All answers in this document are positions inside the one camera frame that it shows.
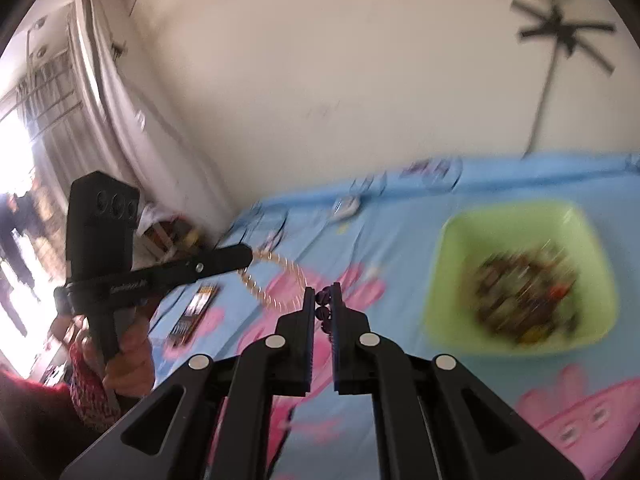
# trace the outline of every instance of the green bowl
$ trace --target green bowl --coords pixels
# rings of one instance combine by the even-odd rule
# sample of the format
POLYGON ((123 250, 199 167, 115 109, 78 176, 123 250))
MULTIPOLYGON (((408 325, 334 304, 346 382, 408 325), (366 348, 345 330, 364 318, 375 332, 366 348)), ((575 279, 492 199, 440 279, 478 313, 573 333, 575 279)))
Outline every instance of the green bowl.
POLYGON ((427 335, 436 345, 459 354, 553 354, 599 341, 617 318, 618 297, 607 257, 574 204, 513 202, 466 211, 444 225, 424 316, 427 335), (491 334, 474 318, 473 273, 494 253, 533 250, 550 240, 566 251, 577 271, 570 297, 580 312, 578 329, 571 337, 557 330, 529 345, 491 334))

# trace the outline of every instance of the dark bead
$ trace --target dark bead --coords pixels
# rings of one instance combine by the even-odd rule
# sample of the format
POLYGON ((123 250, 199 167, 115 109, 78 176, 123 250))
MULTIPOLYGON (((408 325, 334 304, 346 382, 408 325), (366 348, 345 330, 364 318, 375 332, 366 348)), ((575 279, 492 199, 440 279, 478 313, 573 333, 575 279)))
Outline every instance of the dark bead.
POLYGON ((318 321, 329 321, 331 319, 331 311, 327 306, 319 306, 316 308, 316 319, 318 321))
POLYGON ((328 286, 316 293, 316 303, 320 306, 326 306, 331 303, 331 289, 328 286))

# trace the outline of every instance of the white curtain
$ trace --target white curtain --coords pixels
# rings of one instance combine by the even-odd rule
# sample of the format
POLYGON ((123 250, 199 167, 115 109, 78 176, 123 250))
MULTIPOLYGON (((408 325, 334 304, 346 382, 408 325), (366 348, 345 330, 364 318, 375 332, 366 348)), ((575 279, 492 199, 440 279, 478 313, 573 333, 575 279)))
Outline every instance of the white curtain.
POLYGON ((224 232, 237 211, 214 165, 144 92, 118 73, 100 1, 81 2, 70 42, 82 53, 74 58, 74 67, 86 74, 83 100, 85 93, 92 94, 100 103, 101 122, 112 131, 146 199, 185 215, 210 234, 224 232))

